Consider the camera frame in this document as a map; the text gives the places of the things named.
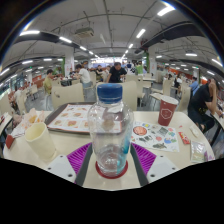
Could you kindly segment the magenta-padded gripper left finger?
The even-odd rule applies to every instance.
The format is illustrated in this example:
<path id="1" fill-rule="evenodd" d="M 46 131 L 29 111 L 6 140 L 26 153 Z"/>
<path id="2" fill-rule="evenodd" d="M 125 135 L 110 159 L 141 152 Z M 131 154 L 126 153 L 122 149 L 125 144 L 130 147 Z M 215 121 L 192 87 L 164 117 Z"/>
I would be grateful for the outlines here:
<path id="1" fill-rule="evenodd" d="M 69 155 L 58 155 L 46 170 L 65 180 L 82 186 L 92 155 L 92 144 L 85 144 L 71 152 Z"/>

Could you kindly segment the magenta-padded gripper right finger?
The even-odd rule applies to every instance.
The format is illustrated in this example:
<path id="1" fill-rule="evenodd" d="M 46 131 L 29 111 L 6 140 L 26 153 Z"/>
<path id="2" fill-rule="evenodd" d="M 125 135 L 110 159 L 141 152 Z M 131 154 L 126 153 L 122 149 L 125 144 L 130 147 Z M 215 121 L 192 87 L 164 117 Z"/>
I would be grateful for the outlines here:
<path id="1" fill-rule="evenodd" d="M 130 152 L 141 186 L 168 176 L 179 168 L 164 155 L 155 155 L 142 146 L 132 143 Z"/>

